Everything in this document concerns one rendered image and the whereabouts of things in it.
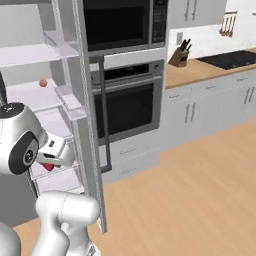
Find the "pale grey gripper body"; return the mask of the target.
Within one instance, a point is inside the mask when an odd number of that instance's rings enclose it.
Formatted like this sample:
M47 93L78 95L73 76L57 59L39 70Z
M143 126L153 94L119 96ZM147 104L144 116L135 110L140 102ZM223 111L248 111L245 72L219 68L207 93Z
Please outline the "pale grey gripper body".
M64 164L64 159L61 154L51 155L43 152L38 153L36 161L40 164L52 164L57 166L62 166Z

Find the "grey fridge door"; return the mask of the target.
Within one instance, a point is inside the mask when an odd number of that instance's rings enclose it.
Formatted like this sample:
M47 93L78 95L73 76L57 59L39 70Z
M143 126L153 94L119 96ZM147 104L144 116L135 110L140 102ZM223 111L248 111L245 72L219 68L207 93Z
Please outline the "grey fridge door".
M51 66L61 93L78 101L71 122L80 176L85 194L100 205L97 224L107 232L107 220L101 177L95 108L90 78L89 52L86 38L83 0L45 0L39 7L46 42L55 47L60 61Z

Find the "grey fridge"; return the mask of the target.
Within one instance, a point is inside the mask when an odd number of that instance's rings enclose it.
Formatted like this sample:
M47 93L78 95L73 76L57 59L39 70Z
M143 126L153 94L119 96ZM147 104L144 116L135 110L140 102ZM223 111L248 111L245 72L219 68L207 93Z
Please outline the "grey fridge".
M55 47L46 42L39 7L45 0L0 0L0 73L6 86L7 100L27 105L49 133L62 137L72 150L75 161L47 171L35 162L21 175L0 174L0 221L15 227L34 218L39 195L60 186L82 192L80 165L76 154L71 122L78 101L60 92L51 66L60 61ZM46 79L46 87L39 81Z

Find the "white drawer cabinet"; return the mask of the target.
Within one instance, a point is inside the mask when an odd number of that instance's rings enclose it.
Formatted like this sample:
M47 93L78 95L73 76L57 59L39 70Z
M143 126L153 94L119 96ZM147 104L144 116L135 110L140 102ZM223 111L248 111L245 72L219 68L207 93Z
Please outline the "white drawer cabinet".
M153 130L110 144L112 169L102 174L104 184L110 184L160 162L159 130Z

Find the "steel and black microwave oven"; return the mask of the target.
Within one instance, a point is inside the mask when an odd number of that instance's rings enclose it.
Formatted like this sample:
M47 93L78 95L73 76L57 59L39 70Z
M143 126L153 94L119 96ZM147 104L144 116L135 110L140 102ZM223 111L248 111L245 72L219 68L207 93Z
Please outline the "steel and black microwave oven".
M83 0L88 50L165 45L168 0Z

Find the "white base cupboards run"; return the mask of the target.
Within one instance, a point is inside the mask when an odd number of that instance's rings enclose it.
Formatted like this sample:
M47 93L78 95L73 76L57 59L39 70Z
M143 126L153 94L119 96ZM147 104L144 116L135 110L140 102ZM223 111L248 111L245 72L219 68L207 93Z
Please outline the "white base cupboards run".
M161 146L164 150L230 128L254 116L256 70L167 89Z

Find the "wooden knife block with knives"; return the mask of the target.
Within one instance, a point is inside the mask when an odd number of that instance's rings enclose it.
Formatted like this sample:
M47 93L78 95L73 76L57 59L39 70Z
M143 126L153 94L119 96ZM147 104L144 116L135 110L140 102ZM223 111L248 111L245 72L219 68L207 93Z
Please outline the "wooden knife block with knives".
M171 56L169 64L175 67L185 67L187 65L187 59L191 46L192 44L190 43L190 39L183 40L182 44Z

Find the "black hob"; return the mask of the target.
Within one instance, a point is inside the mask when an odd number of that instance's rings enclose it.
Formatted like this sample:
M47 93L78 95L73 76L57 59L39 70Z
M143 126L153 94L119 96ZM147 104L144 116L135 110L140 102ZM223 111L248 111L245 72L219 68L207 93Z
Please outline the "black hob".
M256 64L256 53L246 50L223 53L199 58L199 61L215 67L230 70Z

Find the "white wall cupboards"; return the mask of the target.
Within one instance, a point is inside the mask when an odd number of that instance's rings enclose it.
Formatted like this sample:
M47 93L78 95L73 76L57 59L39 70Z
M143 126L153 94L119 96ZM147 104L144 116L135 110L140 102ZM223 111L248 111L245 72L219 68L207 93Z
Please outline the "white wall cupboards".
M220 24L227 0L169 0L170 29Z

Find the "rail with hanging tools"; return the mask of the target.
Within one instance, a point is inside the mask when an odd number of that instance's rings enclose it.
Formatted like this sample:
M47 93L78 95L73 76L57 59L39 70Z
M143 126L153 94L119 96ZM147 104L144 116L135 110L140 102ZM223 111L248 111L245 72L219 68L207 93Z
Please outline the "rail with hanging tools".
M228 11L224 14L223 20L219 29L221 36L232 37L234 33L234 26L237 18L237 11Z

